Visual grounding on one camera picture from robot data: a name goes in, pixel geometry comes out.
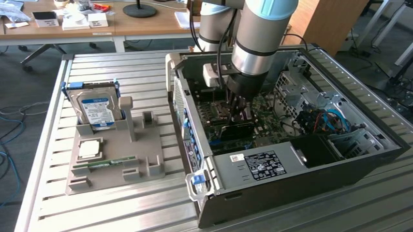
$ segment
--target aluminum worktable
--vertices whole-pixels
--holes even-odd
[[[406,231],[413,228],[413,152],[378,168],[356,185],[201,230],[188,196],[166,92],[166,59],[177,51],[75,55],[65,60],[25,194],[17,231]],[[312,54],[394,130],[413,144],[413,128],[323,51]],[[133,114],[160,117],[168,176],[80,195],[65,195],[77,117],[61,82],[117,78]]]

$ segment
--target office chair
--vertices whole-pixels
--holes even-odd
[[[90,43],[90,47],[97,49],[98,46],[96,43]],[[50,48],[55,48],[62,54],[66,54],[66,51],[58,44],[45,44],[38,50],[21,62],[22,68],[25,71],[31,72],[34,70],[33,66],[27,66],[26,64],[35,59],[43,52],[46,52]],[[29,51],[27,46],[19,46],[21,51]]]

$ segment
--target table leg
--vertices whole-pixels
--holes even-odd
[[[410,56],[413,56],[413,43],[411,44],[411,46],[410,46],[408,50],[404,52],[404,54],[402,54],[402,56],[398,59],[395,64],[398,66],[402,66],[406,63],[406,61],[410,58]]]
[[[117,52],[125,52],[125,46],[124,46],[125,40],[126,40],[125,36],[114,36]]]
[[[384,38],[386,38],[387,35],[390,34],[390,32],[391,32],[391,30],[392,30],[395,24],[398,23],[399,18],[400,18],[400,16],[402,16],[404,10],[407,9],[407,7],[408,7],[407,5],[403,5],[403,7],[400,8],[400,10],[399,10],[398,13],[395,14],[395,16],[394,16],[394,18],[392,18],[392,20],[391,20],[391,22],[390,22],[387,28],[383,30],[383,32],[382,32],[379,38],[375,40],[374,46],[379,47],[382,41],[384,40]]]
[[[366,28],[366,30],[364,30],[363,33],[360,34],[360,37],[359,37],[358,42],[356,42],[358,47],[360,47],[360,45],[362,45],[364,39],[366,39],[367,36],[370,35],[370,33],[371,33],[371,31],[372,31],[372,29],[374,29],[374,27],[375,27],[375,24],[378,23],[378,21],[379,21],[382,15],[383,15],[386,9],[388,8],[388,6],[390,6],[391,4],[392,4],[392,0],[386,0],[384,3],[382,4],[380,9],[378,10],[378,12],[376,12],[376,14],[375,14],[375,16],[374,16],[374,18],[372,18],[372,20],[371,20],[371,22],[370,22],[367,28]]]

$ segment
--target sticker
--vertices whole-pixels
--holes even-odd
[[[264,180],[287,174],[284,165],[275,151],[247,156],[245,161],[256,180]]]
[[[97,127],[108,127],[114,124],[116,118],[109,109],[110,99],[97,98],[82,100],[84,109],[90,123]]]
[[[245,159],[245,155],[244,154],[232,155],[231,158],[233,162],[243,161]]]
[[[112,35],[112,32],[96,32],[93,35]]]

